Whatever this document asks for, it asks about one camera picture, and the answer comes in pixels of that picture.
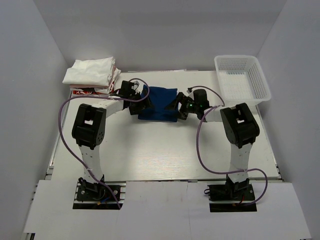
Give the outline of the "blue polo t-shirt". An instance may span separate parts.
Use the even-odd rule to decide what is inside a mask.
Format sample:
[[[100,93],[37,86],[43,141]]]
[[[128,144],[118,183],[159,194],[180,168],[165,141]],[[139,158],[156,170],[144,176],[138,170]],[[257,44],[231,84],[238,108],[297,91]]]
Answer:
[[[149,87],[149,99],[153,107],[142,110],[138,114],[139,120],[156,122],[177,122],[178,108],[165,109],[177,97],[177,88]]]

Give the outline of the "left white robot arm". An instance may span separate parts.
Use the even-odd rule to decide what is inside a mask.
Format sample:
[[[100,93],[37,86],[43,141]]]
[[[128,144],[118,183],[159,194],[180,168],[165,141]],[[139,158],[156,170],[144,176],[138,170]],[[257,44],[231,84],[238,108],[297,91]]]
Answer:
[[[131,115],[138,115],[153,107],[149,97],[150,87],[145,84],[139,91],[138,80],[123,81],[116,93],[95,104],[82,103],[78,107],[71,135],[80,149],[80,162],[84,167],[83,182],[91,183],[88,193],[96,200],[103,198],[106,193],[100,145],[105,138],[107,118],[126,109]]]

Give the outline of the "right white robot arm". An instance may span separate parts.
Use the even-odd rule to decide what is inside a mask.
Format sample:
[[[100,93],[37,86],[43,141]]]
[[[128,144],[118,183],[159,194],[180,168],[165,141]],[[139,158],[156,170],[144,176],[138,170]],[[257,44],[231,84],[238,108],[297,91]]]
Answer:
[[[205,89],[197,89],[189,94],[193,96],[178,93],[165,109],[178,109],[177,117],[181,120],[186,120],[189,114],[195,114],[200,125],[209,122],[223,124],[231,146],[229,171],[224,173],[230,184],[225,187],[225,192],[229,198],[236,200],[243,195],[244,187],[249,184],[249,156],[260,134],[259,125],[245,102],[232,107],[210,106]]]

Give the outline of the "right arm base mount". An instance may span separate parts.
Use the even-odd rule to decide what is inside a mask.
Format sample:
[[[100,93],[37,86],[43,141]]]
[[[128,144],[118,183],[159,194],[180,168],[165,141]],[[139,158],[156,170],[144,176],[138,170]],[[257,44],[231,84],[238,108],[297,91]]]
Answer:
[[[229,178],[224,184],[210,184],[203,191],[209,199],[211,213],[256,212],[256,196],[249,180],[232,182]]]

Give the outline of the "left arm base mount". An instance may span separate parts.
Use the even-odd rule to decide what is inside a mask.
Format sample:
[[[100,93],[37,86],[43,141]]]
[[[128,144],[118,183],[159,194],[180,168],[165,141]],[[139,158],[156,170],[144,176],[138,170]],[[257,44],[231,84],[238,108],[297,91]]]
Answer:
[[[125,200],[126,183],[111,183],[110,189],[100,183],[78,179],[72,208],[74,210],[120,210]]]

